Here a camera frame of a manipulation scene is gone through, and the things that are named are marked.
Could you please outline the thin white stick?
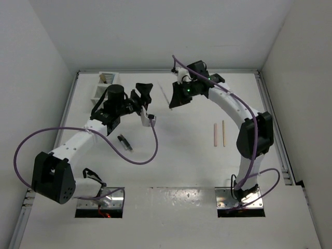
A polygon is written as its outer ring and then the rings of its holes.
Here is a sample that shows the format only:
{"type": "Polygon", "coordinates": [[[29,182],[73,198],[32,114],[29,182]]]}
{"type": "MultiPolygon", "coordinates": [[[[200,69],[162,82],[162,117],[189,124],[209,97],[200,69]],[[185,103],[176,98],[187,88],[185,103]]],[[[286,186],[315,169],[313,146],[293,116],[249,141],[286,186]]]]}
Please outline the thin white stick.
{"type": "Polygon", "coordinates": [[[164,96],[164,98],[165,98],[165,100],[166,100],[166,102],[167,102],[167,106],[168,106],[168,108],[169,108],[170,110],[172,110],[172,108],[170,107],[170,101],[169,101],[169,99],[168,99],[168,97],[167,97],[167,95],[166,95],[166,93],[165,93],[165,91],[164,91],[162,85],[161,85],[159,82],[158,82],[158,86],[159,86],[159,88],[160,88],[160,90],[161,90],[161,92],[162,92],[162,94],[163,94],[163,96],[164,96]]]}

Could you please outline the pink makeup stick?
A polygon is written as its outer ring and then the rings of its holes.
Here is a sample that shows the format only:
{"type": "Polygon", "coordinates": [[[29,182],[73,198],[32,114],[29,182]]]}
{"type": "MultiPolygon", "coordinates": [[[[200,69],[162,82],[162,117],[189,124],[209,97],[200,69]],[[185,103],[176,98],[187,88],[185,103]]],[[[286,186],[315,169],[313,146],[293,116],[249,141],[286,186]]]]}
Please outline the pink makeup stick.
{"type": "Polygon", "coordinates": [[[214,125],[213,125],[213,143],[214,143],[214,147],[218,146],[217,131],[218,131],[217,123],[214,123],[214,125]]]}

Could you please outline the black clear mascara tube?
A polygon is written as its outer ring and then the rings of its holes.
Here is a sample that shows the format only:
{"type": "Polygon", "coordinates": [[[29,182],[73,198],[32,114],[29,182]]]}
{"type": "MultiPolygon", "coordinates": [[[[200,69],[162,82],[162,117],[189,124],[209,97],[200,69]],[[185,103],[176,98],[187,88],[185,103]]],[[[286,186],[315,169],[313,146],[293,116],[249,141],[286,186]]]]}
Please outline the black clear mascara tube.
{"type": "Polygon", "coordinates": [[[122,134],[118,135],[117,139],[122,144],[122,146],[124,147],[125,150],[127,150],[131,153],[133,152],[132,146],[130,145],[130,143],[127,141],[127,139],[122,134]]]}

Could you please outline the wooden tan stick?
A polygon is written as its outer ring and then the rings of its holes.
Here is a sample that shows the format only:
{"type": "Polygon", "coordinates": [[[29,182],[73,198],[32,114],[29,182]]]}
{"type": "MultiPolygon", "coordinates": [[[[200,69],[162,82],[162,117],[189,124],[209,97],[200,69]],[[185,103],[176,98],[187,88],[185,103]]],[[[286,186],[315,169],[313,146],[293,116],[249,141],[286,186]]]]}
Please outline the wooden tan stick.
{"type": "Polygon", "coordinates": [[[225,137],[225,121],[222,120],[222,135],[223,135],[223,146],[226,147],[226,137],[225,137]]]}

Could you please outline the dark green gold pencil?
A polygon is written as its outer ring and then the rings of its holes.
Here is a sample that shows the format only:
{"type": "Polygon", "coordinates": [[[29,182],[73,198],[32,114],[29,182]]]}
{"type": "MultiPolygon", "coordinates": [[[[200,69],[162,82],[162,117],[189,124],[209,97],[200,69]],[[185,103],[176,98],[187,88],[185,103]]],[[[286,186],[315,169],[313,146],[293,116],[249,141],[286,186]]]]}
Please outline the dark green gold pencil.
{"type": "Polygon", "coordinates": [[[100,74],[99,77],[100,77],[100,80],[101,80],[104,84],[107,84],[107,79],[106,79],[106,77],[105,77],[104,74],[100,74]]]}

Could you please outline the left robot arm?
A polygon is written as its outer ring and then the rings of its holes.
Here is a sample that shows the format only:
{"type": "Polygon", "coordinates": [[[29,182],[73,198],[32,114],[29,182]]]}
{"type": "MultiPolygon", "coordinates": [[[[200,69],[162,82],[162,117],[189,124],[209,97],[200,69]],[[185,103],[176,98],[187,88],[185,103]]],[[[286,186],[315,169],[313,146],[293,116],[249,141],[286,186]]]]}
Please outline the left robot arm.
{"type": "Polygon", "coordinates": [[[95,106],[86,124],[63,145],[49,153],[39,153],[34,162],[32,189],[59,204],[71,198],[99,200],[106,196],[107,184],[98,175],[86,172],[75,178],[73,169],[79,158],[98,141],[107,141],[120,118],[136,113],[142,125],[154,127],[156,117],[147,113],[151,103],[152,84],[137,83],[129,95],[122,85],[108,85],[95,106]]]}

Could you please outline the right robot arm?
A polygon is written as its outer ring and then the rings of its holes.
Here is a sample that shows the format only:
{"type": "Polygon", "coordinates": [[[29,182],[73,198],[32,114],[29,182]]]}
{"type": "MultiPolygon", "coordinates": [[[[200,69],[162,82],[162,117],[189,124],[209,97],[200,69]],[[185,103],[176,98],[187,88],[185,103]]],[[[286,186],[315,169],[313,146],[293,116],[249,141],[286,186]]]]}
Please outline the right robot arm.
{"type": "Polygon", "coordinates": [[[209,74],[203,61],[186,67],[175,66],[171,72],[177,81],[172,84],[170,109],[190,103],[196,95],[203,95],[217,104],[239,128],[236,147],[241,160],[232,189],[233,196],[241,201],[258,188],[260,164],[274,143],[272,115],[251,108],[233,93],[219,74],[209,74]]]}

